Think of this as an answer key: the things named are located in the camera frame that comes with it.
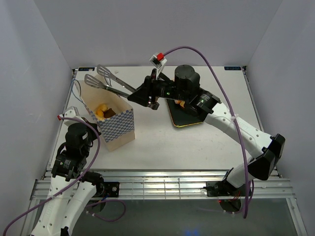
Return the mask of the metal serving tongs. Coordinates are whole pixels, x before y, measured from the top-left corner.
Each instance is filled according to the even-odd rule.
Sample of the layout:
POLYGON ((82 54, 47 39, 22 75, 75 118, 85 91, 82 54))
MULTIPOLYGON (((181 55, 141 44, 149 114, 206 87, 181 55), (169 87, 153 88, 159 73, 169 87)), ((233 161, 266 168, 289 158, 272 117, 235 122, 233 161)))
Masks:
POLYGON ((100 79, 96 78, 95 76, 92 76, 90 74, 86 74, 84 76, 84 83, 90 87, 96 88, 96 89, 103 89, 106 91, 109 91, 111 93, 114 93, 118 96, 121 96, 123 98, 128 98, 129 94, 123 91, 120 91, 112 86, 112 81, 116 82, 123 88, 127 89, 131 93, 134 93, 136 89, 132 87, 131 85, 127 84, 123 80, 116 77, 107 67, 104 65, 98 65, 96 67, 96 72, 99 76, 101 76, 104 79, 104 82, 100 79))

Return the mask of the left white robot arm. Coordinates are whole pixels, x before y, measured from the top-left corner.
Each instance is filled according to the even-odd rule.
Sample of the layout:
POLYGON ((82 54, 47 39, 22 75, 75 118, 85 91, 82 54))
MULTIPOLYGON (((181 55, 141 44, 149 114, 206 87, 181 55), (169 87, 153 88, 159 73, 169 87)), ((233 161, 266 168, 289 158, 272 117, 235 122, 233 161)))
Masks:
POLYGON ((100 174, 85 166, 100 132, 95 123, 72 118, 51 172, 48 202, 43 206, 32 236, 70 236, 86 204, 104 192, 100 174))

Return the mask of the small pale croissant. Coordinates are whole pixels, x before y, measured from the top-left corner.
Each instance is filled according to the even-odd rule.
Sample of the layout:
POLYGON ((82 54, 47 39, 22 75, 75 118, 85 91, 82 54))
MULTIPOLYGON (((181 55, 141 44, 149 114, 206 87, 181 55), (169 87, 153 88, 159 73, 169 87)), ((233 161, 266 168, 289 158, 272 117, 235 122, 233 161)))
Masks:
POLYGON ((108 110, 108 106, 105 103, 103 103, 100 104, 97 109, 106 112, 108 110))

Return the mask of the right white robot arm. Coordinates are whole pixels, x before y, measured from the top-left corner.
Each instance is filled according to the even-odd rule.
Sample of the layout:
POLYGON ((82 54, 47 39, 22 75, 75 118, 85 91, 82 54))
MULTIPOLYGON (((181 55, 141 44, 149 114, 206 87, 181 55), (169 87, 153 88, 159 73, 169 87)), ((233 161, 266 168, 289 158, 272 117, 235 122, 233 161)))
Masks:
POLYGON ((231 109, 218 97, 200 87, 200 75, 192 66, 177 66, 173 80, 153 69, 127 97, 129 101, 153 110, 158 109, 159 98, 183 101, 185 113, 219 129, 238 142, 251 156, 246 164, 232 168, 222 181, 208 187, 211 194, 234 195, 255 178, 269 178, 282 156, 285 137, 264 133, 232 114, 231 109))

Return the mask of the brown chocolate swirl bread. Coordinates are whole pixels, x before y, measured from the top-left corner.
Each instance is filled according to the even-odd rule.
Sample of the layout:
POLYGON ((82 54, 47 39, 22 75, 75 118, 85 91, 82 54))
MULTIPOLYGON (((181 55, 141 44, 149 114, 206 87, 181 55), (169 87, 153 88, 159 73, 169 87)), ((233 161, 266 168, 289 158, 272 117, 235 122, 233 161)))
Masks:
POLYGON ((111 108, 108 109, 107 111, 103 112, 104 118, 111 118, 111 117, 113 117, 115 115, 116 115, 116 113, 111 108))

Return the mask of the blue checkered paper bag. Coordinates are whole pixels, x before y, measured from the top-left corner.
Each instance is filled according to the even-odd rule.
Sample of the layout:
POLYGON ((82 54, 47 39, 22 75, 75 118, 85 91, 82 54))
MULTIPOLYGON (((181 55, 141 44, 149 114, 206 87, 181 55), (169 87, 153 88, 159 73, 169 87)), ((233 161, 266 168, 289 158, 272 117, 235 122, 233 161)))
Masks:
POLYGON ((101 138, 108 151, 114 151, 135 140, 135 124, 133 108, 121 96, 103 89, 90 87, 84 80, 74 80, 78 92, 78 100, 83 103, 93 122, 98 125, 101 138), (105 103, 116 115, 98 120, 95 112, 100 104, 105 103))

